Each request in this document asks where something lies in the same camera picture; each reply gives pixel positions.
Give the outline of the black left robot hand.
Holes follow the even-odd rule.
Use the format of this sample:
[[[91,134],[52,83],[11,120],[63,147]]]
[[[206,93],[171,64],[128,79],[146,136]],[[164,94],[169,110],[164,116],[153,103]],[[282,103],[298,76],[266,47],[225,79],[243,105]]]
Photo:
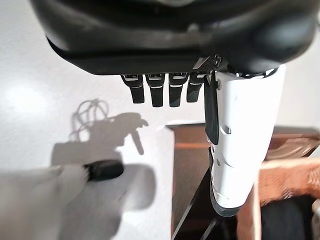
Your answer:
[[[285,64],[316,33],[317,0],[33,0],[52,49],[94,75],[119,75],[135,104],[178,107],[204,89],[214,210],[244,205],[276,122]]]

